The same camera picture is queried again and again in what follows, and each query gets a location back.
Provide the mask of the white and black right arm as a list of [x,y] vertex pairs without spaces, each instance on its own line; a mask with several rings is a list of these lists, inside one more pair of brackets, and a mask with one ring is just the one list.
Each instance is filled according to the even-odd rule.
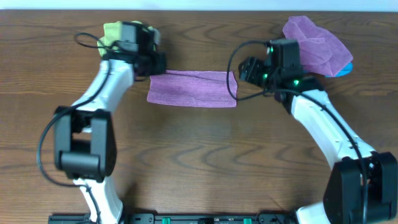
[[310,133],[331,169],[321,202],[299,208],[297,223],[377,223],[397,215],[397,159],[363,141],[332,105],[315,77],[249,57],[239,77],[273,93]]

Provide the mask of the purple microfiber cloth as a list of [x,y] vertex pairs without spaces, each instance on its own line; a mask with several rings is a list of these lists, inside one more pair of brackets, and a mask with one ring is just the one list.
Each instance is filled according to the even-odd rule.
[[160,105],[234,108],[237,105],[231,93],[238,84],[233,72],[167,70],[150,78],[147,101]]

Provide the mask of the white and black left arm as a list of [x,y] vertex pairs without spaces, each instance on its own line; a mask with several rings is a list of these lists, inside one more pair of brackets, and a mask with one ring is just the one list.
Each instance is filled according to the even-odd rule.
[[84,94],[71,106],[56,109],[55,167],[77,187],[89,206],[91,223],[119,223],[124,205],[114,188],[117,147],[112,115],[137,77],[165,71],[165,55],[157,43],[115,41],[105,49],[99,71]]

